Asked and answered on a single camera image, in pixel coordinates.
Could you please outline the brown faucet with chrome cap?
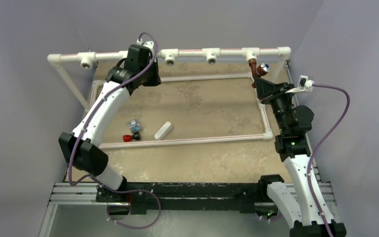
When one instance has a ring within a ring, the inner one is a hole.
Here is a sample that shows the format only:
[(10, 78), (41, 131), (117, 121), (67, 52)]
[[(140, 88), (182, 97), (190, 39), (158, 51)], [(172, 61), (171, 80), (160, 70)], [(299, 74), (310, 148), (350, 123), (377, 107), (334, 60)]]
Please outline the brown faucet with chrome cap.
[(251, 69), (251, 75), (252, 75), (252, 84), (251, 86), (253, 88), (256, 88), (255, 79), (260, 78), (262, 76), (267, 75), (270, 72), (269, 64), (261, 63), (257, 65), (256, 59), (250, 59), (248, 61), (248, 65)]

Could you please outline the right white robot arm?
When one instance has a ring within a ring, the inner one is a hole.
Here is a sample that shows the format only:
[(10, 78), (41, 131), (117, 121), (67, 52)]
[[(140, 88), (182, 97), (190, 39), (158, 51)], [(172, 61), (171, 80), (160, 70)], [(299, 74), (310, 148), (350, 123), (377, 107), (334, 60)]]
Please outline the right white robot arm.
[(294, 185), (293, 197), (282, 179), (275, 175), (262, 176), (257, 194), (264, 201), (272, 200), (290, 227), (291, 237), (344, 237), (344, 223), (338, 223), (326, 204), (315, 176), (312, 163), (318, 151), (311, 150), (306, 134), (312, 129), (313, 111), (303, 105), (294, 106), (294, 94), (311, 92), (316, 84), (301, 76), (298, 86), (273, 83), (256, 78), (254, 85), (259, 102), (271, 105), (280, 134), (275, 137), (275, 149), (288, 170)]

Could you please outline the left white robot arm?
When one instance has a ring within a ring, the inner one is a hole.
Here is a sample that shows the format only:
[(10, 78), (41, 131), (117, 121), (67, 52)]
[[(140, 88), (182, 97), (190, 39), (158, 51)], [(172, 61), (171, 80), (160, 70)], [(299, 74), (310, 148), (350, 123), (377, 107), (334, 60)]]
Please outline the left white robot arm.
[(160, 85), (156, 53), (154, 41), (129, 46), (127, 57), (108, 71), (103, 89), (84, 119), (71, 133), (60, 135), (58, 142), (71, 185), (76, 185), (72, 180), (72, 168), (76, 168), (108, 187), (108, 195), (114, 201), (126, 199), (127, 188), (122, 185), (125, 179), (109, 165), (108, 155), (100, 145), (115, 114), (132, 93), (141, 85)]

